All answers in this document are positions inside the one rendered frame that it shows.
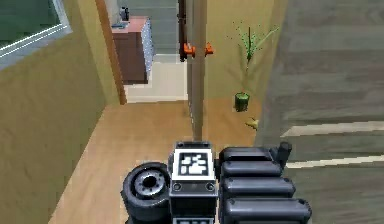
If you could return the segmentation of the white framed window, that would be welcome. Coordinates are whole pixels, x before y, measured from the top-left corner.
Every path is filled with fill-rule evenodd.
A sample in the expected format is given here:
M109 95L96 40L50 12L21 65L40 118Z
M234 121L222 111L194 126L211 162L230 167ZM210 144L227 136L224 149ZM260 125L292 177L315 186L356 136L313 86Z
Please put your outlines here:
M71 32L64 0L0 0L0 70Z

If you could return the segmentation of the brown cabinet with pink top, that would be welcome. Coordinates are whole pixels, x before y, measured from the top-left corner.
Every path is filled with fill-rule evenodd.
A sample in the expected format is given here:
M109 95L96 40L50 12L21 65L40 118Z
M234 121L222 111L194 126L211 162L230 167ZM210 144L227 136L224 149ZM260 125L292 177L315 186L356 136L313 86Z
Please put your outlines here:
M132 16L115 25L112 35L123 84L147 84L154 56L150 19Z

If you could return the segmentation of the tan room door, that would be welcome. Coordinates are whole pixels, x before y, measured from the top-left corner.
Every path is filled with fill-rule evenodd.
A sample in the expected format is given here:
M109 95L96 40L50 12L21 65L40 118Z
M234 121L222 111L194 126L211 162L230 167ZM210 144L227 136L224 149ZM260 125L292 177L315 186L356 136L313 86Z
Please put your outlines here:
M194 141L202 140L203 132L203 101L205 76L205 45L206 45L206 0L186 0L187 24L186 31L190 48L195 48L195 57L188 56L188 101Z

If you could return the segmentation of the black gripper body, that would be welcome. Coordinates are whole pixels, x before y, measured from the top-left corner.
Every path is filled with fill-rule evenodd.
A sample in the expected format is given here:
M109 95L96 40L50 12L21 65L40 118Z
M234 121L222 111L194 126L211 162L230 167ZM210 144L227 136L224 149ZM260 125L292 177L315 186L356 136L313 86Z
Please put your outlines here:
M128 213L125 224L169 224L169 185L164 163L147 162L130 171L120 192Z

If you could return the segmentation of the green potted house plant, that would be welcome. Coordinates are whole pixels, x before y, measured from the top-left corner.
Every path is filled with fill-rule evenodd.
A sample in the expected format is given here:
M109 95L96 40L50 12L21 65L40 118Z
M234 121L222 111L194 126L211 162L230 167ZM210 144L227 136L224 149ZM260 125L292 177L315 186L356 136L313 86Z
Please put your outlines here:
M254 79L255 72L252 70L255 54L263 49L263 45L280 30L278 25L274 25L266 32L258 32L261 24L255 30L250 26L242 29L240 25L236 27L240 42L238 50L240 55L241 74L239 77L240 90L234 94L233 108L236 112L245 112L249 108L250 98L255 94Z

